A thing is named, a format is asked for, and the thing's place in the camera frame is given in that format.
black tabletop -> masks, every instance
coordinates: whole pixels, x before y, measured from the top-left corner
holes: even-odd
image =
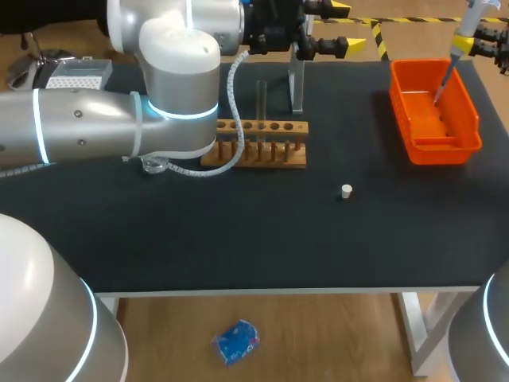
[[[266,80],[268,118],[295,119],[286,70],[240,67],[242,117],[254,118]],[[509,139],[472,64],[459,71],[484,141],[465,166],[410,164],[388,63],[308,64],[305,170],[194,179],[149,177],[119,158],[58,164],[0,181],[0,212],[38,230],[97,292],[480,285],[509,248]],[[142,90],[141,74],[117,66],[108,88]],[[337,201],[345,183],[352,198]]]

cable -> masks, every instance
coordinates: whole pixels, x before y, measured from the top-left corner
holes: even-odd
[[[237,130],[237,139],[238,139],[238,147],[235,155],[230,159],[230,161],[218,169],[208,170],[208,171],[195,171],[195,170],[187,170],[173,163],[168,163],[166,168],[176,173],[181,173],[182,175],[186,175],[188,177],[213,177],[215,175],[219,175],[228,171],[231,167],[235,165],[242,156],[242,152],[244,151],[244,131],[242,129],[242,120],[240,119],[239,110],[237,110],[237,105],[235,103],[235,94],[234,94],[234,79],[235,72],[237,72],[237,68],[249,57],[249,52],[246,50],[240,53],[233,64],[230,67],[230,72],[228,72],[227,78],[227,95],[228,95],[228,103],[230,104],[231,114],[233,115],[233,119],[235,120],[235,129]]]
[[[34,170],[42,169],[44,167],[48,167],[50,165],[52,165],[52,163],[48,163],[48,164],[41,163],[39,165],[30,165],[30,166],[19,167],[17,169],[3,170],[3,171],[0,171],[0,178],[3,178],[3,177],[13,177],[15,175],[21,175],[22,173],[28,173],[30,171],[34,171]]]

hazard tape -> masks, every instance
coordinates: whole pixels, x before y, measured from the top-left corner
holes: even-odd
[[[504,22],[509,23],[509,18],[481,18],[481,22]],[[361,23],[371,25],[371,23],[383,22],[459,22],[461,18],[329,18],[327,20],[316,19],[316,24],[351,24]]]
[[[375,37],[376,47],[379,49],[380,60],[388,61],[389,55],[387,54],[387,48],[385,42],[382,39],[382,30],[380,29],[380,23],[376,21],[371,22],[371,28],[373,29],[373,36]]]

glass test tube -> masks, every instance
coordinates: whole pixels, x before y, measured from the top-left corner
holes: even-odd
[[[256,127],[259,130],[265,128],[267,113],[267,82],[256,82]],[[265,142],[265,135],[257,135],[257,142]]]

wooden floor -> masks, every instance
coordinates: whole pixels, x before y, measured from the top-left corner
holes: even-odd
[[[466,5],[464,0],[351,0],[349,4],[351,16],[359,18],[459,17]],[[507,4],[489,16],[508,17]],[[455,26],[384,24],[382,33],[391,59],[444,57]],[[352,59],[379,59],[366,26],[318,25],[315,34],[367,38],[365,51]],[[43,48],[130,59],[113,53],[93,22],[52,25],[37,36]],[[3,37],[0,46],[3,77],[9,63],[21,55],[19,38]],[[287,58],[283,54],[262,59]],[[500,118],[509,126],[505,107],[509,77],[500,76],[488,59],[474,61]],[[414,378],[395,308],[388,294],[132,299],[123,305],[120,318],[130,346],[128,382],[410,382]],[[225,368],[210,340],[240,318],[258,328],[261,345],[247,359]],[[447,368],[428,381],[449,382]]]

